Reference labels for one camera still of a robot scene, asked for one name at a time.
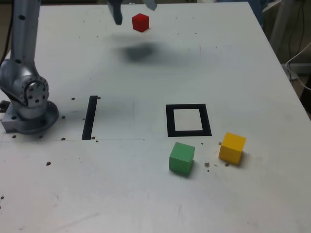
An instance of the white cable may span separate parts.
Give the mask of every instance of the white cable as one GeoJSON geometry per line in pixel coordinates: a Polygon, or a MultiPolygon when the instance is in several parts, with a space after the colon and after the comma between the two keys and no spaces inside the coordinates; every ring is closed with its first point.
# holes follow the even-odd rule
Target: white cable
{"type": "MultiPolygon", "coordinates": [[[[292,74],[293,72],[288,68],[289,62],[291,62],[294,58],[296,58],[299,54],[301,54],[304,50],[307,49],[307,47],[309,47],[311,45],[311,42],[302,50],[300,51],[295,57],[293,57],[292,59],[290,59],[287,63],[285,63],[285,67],[288,69],[288,71],[292,74]]],[[[301,85],[303,85],[305,87],[305,89],[308,89],[309,91],[311,91],[311,88],[308,88],[307,86],[305,86],[302,81],[300,80],[300,78],[297,75],[297,79],[300,82],[301,85]]]]}

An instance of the red cube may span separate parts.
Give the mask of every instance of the red cube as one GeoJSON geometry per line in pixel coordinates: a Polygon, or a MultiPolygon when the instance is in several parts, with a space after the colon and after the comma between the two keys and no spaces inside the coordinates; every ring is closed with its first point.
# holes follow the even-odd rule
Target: red cube
{"type": "Polygon", "coordinates": [[[143,14],[138,14],[132,18],[133,29],[139,32],[144,32],[149,28],[149,17],[143,14]]]}

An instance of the green cube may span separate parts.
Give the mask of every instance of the green cube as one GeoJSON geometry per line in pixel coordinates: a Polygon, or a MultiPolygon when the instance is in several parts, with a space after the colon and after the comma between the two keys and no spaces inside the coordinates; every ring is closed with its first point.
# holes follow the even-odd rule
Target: green cube
{"type": "Polygon", "coordinates": [[[194,157],[194,147],[176,142],[170,155],[170,170],[188,175],[194,157]]]}

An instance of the cable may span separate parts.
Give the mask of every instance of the cable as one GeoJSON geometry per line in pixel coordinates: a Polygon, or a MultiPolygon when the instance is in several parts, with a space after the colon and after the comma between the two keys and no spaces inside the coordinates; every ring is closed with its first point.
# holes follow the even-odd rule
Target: cable
{"type": "Polygon", "coordinates": [[[8,28],[8,32],[6,35],[6,41],[5,41],[5,47],[4,47],[4,52],[0,61],[0,66],[2,65],[7,53],[8,53],[8,48],[9,48],[9,43],[10,43],[10,36],[11,36],[11,30],[12,30],[12,24],[13,24],[13,12],[14,12],[14,0],[12,0],[12,12],[11,12],[11,19],[10,19],[10,25],[8,28]]]}
{"type": "MultiPolygon", "coordinates": [[[[291,69],[288,68],[288,65],[290,64],[290,62],[291,62],[293,59],[295,59],[299,54],[301,54],[304,50],[306,50],[307,47],[309,47],[310,45],[311,45],[311,42],[310,42],[307,46],[305,46],[305,48],[304,48],[302,51],[300,51],[298,54],[296,54],[296,56],[294,56],[294,57],[291,58],[287,63],[285,63],[285,67],[288,69],[288,71],[290,72],[290,74],[292,73],[291,69]]],[[[303,85],[306,89],[308,89],[308,90],[311,91],[311,88],[308,88],[307,86],[305,86],[305,85],[302,83],[302,81],[300,80],[300,78],[299,78],[298,76],[297,76],[297,79],[298,79],[298,81],[301,83],[301,85],[303,85]]]]}

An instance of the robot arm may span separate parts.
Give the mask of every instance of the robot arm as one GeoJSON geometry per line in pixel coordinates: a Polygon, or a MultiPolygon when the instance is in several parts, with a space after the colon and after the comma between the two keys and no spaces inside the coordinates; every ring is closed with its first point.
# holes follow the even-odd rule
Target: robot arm
{"type": "MultiPolygon", "coordinates": [[[[0,64],[0,88],[11,101],[2,125],[7,133],[33,134],[48,129],[58,119],[48,101],[49,85],[35,68],[35,45],[41,0],[12,0],[12,48],[10,59],[0,64]]],[[[122,0],[108,0],[116,24],[122,24],[122,0]]],[[[156,8],[155,0],[145,0],[156,8]]]]}

